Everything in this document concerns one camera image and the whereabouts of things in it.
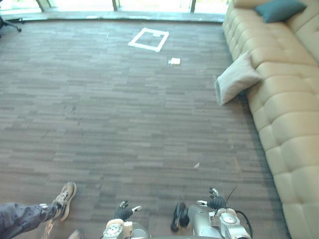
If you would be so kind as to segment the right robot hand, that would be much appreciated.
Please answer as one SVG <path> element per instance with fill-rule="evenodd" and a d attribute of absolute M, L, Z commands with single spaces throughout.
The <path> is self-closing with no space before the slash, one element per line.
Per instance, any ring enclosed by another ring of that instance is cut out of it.
<path fill-rule="evenodd" d="M 196 203 L 199 206 L 209 207 L 209 208 L 214 209 L 214 210 L 219 210 L 219 209 L 225 208 L 226 202 L 216 188 L 210 187 L 209 194 L 210 194 L 209 201 L 198 200 L 198 201 L 196 201 Z"/>

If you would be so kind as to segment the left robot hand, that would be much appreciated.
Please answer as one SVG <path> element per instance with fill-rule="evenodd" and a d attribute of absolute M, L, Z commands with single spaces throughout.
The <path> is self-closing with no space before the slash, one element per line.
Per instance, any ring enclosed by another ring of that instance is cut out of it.
<path fill-rule="evenodd" d="M 121 219 L 123 221 L 127 221 L 133 214 L 141 211 L 142 209 L 143 207 L 141 205 L 129 208 L 128 200 L 124 200 L 116 208 L 114 213 L 114 219 Z"/>

